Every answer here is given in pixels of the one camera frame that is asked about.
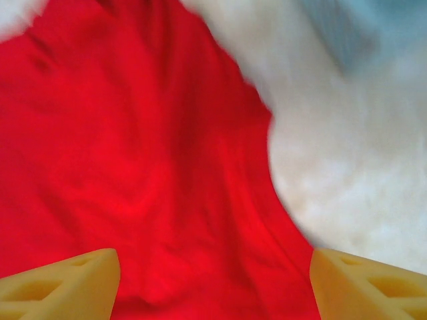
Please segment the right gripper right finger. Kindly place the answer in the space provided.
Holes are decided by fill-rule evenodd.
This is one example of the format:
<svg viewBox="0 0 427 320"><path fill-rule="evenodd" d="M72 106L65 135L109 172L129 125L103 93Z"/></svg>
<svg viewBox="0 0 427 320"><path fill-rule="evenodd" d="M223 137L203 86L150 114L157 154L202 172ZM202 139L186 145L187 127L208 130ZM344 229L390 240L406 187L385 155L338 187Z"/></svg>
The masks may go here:
<svg viewBox="0 0 427 320"><path fill-rule="evenodd" d="M321 320L427 320L427 275L316 249L310 281Z"/></svg>

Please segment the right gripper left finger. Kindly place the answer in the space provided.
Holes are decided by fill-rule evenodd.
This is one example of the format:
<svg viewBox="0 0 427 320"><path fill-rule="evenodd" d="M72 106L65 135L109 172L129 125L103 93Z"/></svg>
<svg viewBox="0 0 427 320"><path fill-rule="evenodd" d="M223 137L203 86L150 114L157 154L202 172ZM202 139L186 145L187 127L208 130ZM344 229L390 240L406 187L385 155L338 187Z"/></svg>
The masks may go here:
<svg viewBox="0 0 427 320"><path fill-rule="evenodd" d="M0 320L110 320L121 269L100 249L0 279Z"/></svg>

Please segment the red t-shirt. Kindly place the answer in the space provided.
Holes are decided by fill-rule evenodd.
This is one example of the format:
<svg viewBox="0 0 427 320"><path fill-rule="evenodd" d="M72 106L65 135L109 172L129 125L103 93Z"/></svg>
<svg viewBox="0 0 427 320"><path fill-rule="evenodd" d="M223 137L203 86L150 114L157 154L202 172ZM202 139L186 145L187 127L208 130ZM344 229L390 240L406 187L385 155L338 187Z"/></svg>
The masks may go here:
<svg viewBox="0 0 427 320"><path fill-rule="evenodd" d="M0 277L112 247L113 320L320 320L270 118L179 0L49 0L0 43Z"/></svg>

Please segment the light blue plastic basket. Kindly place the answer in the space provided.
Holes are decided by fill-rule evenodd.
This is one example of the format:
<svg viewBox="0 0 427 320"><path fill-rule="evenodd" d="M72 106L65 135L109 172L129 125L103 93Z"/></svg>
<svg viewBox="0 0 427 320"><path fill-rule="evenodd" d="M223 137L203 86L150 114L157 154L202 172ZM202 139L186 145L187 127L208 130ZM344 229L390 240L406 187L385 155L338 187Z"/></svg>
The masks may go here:
<svg viewBox="0 0 427 320"><path fill-rule="evenodd" d="M427 0L298 0L343 73L377 68L427 39Z"/></svg>

